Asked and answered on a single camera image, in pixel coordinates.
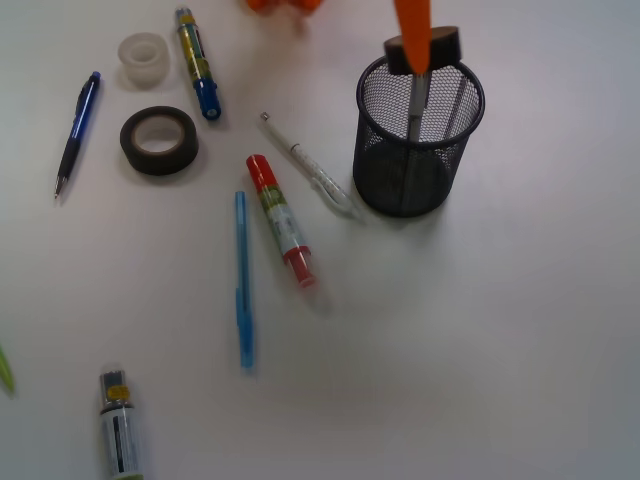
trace black mesh pen holder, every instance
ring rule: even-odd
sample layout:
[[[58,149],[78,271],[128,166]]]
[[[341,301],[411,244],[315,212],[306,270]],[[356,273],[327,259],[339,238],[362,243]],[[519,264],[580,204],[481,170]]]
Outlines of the black mesh pen holder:
[[[370,207],[393,217],[415,217],[449,195],[467,140],[484,115],[484,92],[462,63],[433,70],[420,140],[410,141],[412,76],[391,75],[387,67],[386,57],[378,59],[358,82],[353,179]]]

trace orange handle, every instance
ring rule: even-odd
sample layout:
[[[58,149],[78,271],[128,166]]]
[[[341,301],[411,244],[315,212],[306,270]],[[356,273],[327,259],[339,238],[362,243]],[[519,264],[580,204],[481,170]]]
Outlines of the orange handle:
[[[427,72],[431,55],[431,0],[395,0],[404,50],[413,71]]]

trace tape roll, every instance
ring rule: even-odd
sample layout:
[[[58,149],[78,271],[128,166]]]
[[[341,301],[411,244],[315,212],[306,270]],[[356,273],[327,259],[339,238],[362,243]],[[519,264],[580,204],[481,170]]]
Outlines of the tape roll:
[[[120,130],[120,145],[133,168],[147,175],[171,175],[198,154],[191,117],[173,107],[140,110]]]

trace yellow label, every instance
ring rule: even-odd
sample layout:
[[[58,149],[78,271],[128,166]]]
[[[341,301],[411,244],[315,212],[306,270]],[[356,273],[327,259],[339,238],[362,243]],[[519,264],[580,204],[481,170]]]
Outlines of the yellow label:
[[[107,398],[109,398],[109,400],[129,400],[129,389],[124,385],[109,387],[109,390],[107,390]]]
[[[180,17],[180,20],[178,20],[178,23],[196,23],[196,20],[193,18],[193,15],[183,15]]]

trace light blue pen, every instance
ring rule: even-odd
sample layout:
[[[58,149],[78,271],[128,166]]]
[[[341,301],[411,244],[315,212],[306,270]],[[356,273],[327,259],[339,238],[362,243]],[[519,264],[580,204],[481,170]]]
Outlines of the light blue pen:
[[[247,204],[244,192],[236,192],[236,242],[238,250],[238,288],[236,321],[240,337],[240,364],[253,367],[253,315],[249,285],[249,245],[247,240]]]

